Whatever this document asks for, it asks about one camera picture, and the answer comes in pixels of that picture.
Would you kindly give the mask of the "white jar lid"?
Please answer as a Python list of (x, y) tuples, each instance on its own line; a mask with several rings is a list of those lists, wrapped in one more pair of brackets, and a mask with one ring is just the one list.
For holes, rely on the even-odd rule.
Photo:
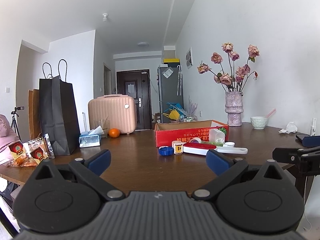
[(224, 144), (223, 144), (223, 147), (235, 147), (235, 143), (234, 142), (225, 142)]

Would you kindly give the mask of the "clear plastic jar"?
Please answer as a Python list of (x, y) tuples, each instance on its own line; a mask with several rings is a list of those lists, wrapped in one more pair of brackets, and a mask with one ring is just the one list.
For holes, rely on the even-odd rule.
[(217, 128), (212, 128), (209, 130), (209, 141), (218, 144), (224, 144), (225, 133)]

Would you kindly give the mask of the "small beige cube box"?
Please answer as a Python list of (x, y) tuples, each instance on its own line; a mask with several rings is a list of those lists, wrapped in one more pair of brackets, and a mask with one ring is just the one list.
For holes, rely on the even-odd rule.
[(175, 155), (183, 153), (183, 145), (184, 143), (179, 140), (172, 141), (172, 148), (174, 149)]

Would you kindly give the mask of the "blue gear lid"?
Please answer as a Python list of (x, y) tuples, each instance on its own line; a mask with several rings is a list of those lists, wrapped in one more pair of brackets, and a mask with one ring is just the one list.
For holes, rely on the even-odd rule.
[(158, 149), (158, 153), (161, 156), (170, 156), (174, 154), (174, 148), (169, 146), (162, 146)]

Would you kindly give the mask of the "blue tissue pack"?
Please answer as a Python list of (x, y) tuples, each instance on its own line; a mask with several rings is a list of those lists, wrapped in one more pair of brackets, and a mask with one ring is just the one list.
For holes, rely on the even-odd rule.
[(79, 137), (80, 148), (100, 146), (101, 136), (103, 134), (104, 131), (101, 126), (88, 132), (82, 132)]

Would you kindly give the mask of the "orange fruit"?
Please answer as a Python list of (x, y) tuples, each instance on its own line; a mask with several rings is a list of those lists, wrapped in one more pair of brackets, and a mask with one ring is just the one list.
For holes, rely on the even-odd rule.
[(108, 136), (111, 137), (111, 138), (117, 138), (117, 137), (120, 136), (120, 130), (117, 129), (117, 128), (111, 128), (108, 131)]

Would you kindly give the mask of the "crumpled white tissue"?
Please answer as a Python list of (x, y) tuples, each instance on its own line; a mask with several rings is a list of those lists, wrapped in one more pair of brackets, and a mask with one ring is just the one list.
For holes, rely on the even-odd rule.
[(290, 134), (290, 133), (296, 133), (298, 131), (297, 126), (294, 122), (289, 122), (285, 129), (281, 129), (279, 131), (280, 134)]

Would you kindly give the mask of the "clear glass cup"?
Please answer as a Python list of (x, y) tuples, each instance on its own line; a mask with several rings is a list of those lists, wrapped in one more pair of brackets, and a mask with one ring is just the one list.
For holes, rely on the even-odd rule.
[(94, 120), (94, 128), (98, 129), (102, 138), (106, 138), (110, 129), (110, 122), (108, 119)]

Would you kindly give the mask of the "pale green bowl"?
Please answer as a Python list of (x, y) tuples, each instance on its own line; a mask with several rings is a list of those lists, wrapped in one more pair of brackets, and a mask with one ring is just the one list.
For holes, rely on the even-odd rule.
[(268, 118), (265, 116), (253, 116), (251, 117), (251, 124), (254, 129), (264, 129), (267, 125)]

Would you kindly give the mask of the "pink textured vase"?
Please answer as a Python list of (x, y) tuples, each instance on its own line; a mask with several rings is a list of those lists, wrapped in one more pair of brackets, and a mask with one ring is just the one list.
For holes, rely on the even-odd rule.
[(225, 112), (227, 113), (227, 124), (230, 127), (242, 125), (241, 114), (243, 113), (242, 94), (240, 92), (225, 93)]

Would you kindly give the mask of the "pink suitcase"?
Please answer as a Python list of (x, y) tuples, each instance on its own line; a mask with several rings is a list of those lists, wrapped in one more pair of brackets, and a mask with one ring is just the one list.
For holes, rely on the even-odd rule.
[(136, 103), (128, 95), (111, 94), (92, 99), (88, 103), (90, 129), (94, 122), (108, 120), (110, 128), (117, 128), (122, 134), (130, 134), (137, 128)]

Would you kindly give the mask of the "red cardboard box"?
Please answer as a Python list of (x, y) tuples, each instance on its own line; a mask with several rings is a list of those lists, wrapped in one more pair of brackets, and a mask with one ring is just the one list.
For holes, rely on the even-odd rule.
[(229, 126), (216, 120), (156, 124), (156, 147), (171, 146), (176, 140), (189, 142), (195, 137), (209, 141), (209, 131), (214, 128), (221, 130), (225, 134), (225, 139), (228, 139)]

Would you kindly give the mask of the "black paper bag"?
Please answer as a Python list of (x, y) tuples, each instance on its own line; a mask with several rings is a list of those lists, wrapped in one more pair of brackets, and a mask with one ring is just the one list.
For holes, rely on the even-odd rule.
[(41, 132), (47, 134), (55, 156), (71, 155), (79, 147), (80, 128), (73, 85), (53, 75), (39, 80)]

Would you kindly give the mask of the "blue yellow toy pile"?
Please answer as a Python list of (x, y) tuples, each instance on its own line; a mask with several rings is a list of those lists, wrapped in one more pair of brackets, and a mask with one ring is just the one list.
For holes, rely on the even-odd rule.
[(168, 108), (162, 115), (170, 121), (183, 121), (189, 116), (188, 112), (178, 102), (167, 102)]

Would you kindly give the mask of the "red gold snack packets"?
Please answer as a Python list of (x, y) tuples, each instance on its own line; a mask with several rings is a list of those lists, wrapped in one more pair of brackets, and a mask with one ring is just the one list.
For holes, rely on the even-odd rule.
[(12, 160), (7, 165), (11, 167), (35, 167), (45, 159), (55, 158), (48, 133), (25, 143), (20, 140), (12, 142), (8, 150)]

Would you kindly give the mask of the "dried pink roses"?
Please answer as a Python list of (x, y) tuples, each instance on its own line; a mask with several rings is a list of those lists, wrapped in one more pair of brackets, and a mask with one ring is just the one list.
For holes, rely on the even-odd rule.
[(243, 90), (252, 77), (254, 80), (258, 78), (258, 73), (251, 69), (249, 63), (255, 63), (257, 57), (260, 56), (260, 51), (257, 46), (250, 44), (247, 48), (247, 59), (243, 66), (236, 68), (236, 61), (240, 59), (240, 55), (234, 50), (234, 45), (231, 42), (222, 44), (222, 51), (227, 55), (228, 69), (223, 67), (223, 57), (217, 52), (213, 52), (210, 61), (213, 64), (220, 66), (220, 70), (215, 72), (210, 66), (201, 62), (197, 67), (199, 74), (211, 73), (215, 83), (220, 84), (225, 92), (239, 92), (243, 95)]

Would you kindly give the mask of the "dark brown entrance door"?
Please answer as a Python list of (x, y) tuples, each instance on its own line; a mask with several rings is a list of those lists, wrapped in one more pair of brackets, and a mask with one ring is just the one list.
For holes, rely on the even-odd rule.
[(151, 91), (149, 70), (130, 70), (117, 72), (118, 94), (125, 94), (135, 101), (136, 130), (152, 128)]

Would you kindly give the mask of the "grey refrigerator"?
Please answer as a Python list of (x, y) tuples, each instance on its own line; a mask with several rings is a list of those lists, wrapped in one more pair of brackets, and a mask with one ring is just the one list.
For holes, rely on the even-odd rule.
[(169, 113), (171, 105), (179, 104), (181, 107), (183, 103), (182, 92), (182, 72), (180, 71), (179, 62), (165, 63), (167, 67), (160, 66), (157, 69), (158, 74), (158, 95), (159, 107), (162, 123), (170, 123), (169, 118), (164, 116), (164, 113)]

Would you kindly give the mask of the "person in pink jacket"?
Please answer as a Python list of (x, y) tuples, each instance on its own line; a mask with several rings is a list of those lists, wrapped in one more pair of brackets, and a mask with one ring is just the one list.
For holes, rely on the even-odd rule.
[(18, 135), (11, 128), (6, 116), (0, 115), (0, 161), (4, 164), (13, 159), (9, 146), (11, 143), (19, 140)]

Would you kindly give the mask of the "yellow box on fridge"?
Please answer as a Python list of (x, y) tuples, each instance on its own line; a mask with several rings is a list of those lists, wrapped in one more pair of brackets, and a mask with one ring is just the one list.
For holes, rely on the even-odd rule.
[(180, 59), (163, 59), (163, 63), (167, 64), (167, 63), (180, 63)]

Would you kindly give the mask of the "ceiling lamp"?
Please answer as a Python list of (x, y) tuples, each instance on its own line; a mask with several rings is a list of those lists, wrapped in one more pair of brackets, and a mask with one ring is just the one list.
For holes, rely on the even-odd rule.
[(137, 43), (137, 46), (138, 46), (138, 47), (145, 48), (145, 47), (148, 47), (149, 44), (148, 44), (148, 42), (139, 42), (139, 43)]

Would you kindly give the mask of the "ceiling sprinkler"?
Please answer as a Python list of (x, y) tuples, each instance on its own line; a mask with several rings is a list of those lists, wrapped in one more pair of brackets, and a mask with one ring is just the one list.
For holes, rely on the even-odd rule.
[(108, 14), (107, 13), (103, 14), (103, 22), (106, 22), (107, 18), (108, 18)]

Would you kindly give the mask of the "wall picture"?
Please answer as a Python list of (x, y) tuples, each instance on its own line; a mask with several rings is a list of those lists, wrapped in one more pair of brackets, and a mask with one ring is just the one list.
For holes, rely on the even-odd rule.
[(190, 47), (185, 56), (186, 66), (190, 69), (193, 66), (192, 48)]

